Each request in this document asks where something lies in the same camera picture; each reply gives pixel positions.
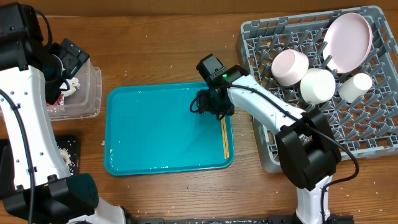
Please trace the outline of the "wooden chopstick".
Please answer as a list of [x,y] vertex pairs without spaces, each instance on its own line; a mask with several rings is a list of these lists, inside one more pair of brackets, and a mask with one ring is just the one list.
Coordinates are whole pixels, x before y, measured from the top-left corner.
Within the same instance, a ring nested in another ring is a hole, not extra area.
[[223,118],[221,120],[221,130],[223,133],[223,148],[224,148],[224,158],[229,158],[229,146],[228,146],[228,133],[226,129],[226,120]]
[[222,138],[223,138],[223,152],[224,152],[224,158],[228,158],[228,136],[226,133],[226,123],[225,119],[223,118],[221,121],[221,132],[222,132]]

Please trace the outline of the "white tissue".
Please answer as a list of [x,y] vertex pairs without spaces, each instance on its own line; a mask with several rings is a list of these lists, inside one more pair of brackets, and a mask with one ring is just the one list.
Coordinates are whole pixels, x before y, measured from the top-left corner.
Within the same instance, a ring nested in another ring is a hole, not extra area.
[[68,84],[63,83],[60,87],[60,90],[64,97],[71,96],[80,88],[80,82],[77,78],[72,78],[71,80],[67,79]]

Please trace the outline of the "small pink saucer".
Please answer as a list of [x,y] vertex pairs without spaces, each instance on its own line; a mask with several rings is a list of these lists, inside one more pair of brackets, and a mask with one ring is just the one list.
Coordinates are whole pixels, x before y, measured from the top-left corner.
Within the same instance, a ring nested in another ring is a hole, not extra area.
[[296,50],[288,49],[279,53],[272,62],[271,72],[282,86],[298,83],[306,74],[309,66],[308,57]]

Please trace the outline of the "rice and food scraps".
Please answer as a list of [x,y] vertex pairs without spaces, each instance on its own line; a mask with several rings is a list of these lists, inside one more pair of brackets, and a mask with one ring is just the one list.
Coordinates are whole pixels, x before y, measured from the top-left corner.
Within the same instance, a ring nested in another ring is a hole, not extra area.
[[79,150],[76,140],[58,141],[62,159],[68,167],[70,175],[78,175],[79,166]]

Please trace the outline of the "white round bowl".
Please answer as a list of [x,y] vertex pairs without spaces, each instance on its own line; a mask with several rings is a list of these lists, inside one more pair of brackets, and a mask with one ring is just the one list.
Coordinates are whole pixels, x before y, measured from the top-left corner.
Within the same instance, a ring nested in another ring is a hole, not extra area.
[[310,68],[300,82],[300,93],[308,104],[324,103],[335,94],[336,82],[331,72]]

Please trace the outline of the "white paper cup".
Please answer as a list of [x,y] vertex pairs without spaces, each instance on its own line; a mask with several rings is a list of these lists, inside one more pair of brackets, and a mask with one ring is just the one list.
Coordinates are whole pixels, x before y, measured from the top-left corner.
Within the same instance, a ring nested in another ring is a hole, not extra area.
[[352,103],[358,97],[363,96],[372,87],[372,78],[365,73],[358,73],[345,81],[338,90],[338,94],[342,100]]

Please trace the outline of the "large pink plate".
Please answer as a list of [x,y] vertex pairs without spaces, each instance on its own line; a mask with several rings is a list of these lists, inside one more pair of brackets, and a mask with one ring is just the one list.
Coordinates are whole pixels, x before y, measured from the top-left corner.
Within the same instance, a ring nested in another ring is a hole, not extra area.
[[347,73],[360,66],[370,53],[373,32],[367,20],[358,13],[347,13],[335,19],[324,37],[324,58],[330,70]]

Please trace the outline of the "red snack wrapper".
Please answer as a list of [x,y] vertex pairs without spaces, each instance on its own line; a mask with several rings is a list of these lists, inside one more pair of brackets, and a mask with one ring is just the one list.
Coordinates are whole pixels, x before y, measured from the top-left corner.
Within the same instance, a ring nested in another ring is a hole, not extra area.
[[64,105],[64,94],[61,93],[54,104],[47,103],[47,106],[62,106]]

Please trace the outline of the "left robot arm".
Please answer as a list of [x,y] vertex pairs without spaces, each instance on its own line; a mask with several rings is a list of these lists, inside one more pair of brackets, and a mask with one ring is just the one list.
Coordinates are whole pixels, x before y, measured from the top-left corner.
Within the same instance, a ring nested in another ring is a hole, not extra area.
[[132,223],[99,196],[91,175],[71,175],[60,154],[47,107],[90,56],[68,39],[44,39],[40,17],[26,4],[1,7],[1,111],[16,190],[4,208],[29,223]]

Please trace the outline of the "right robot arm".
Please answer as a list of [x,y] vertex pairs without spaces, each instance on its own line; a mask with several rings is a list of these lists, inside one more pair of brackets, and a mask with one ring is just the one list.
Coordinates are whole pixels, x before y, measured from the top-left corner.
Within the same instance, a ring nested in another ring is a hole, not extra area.
[[227,69],[213,54],[201,59],[196,70],[208,89],[197,93],[191,103],[194,111],[221,120],[238,107],[265,126],[274,135],[282,172],[297,188],[293,222],[326,221],[330,216],[326,190],[341,160],[326,116],[284,102],[243,67]]

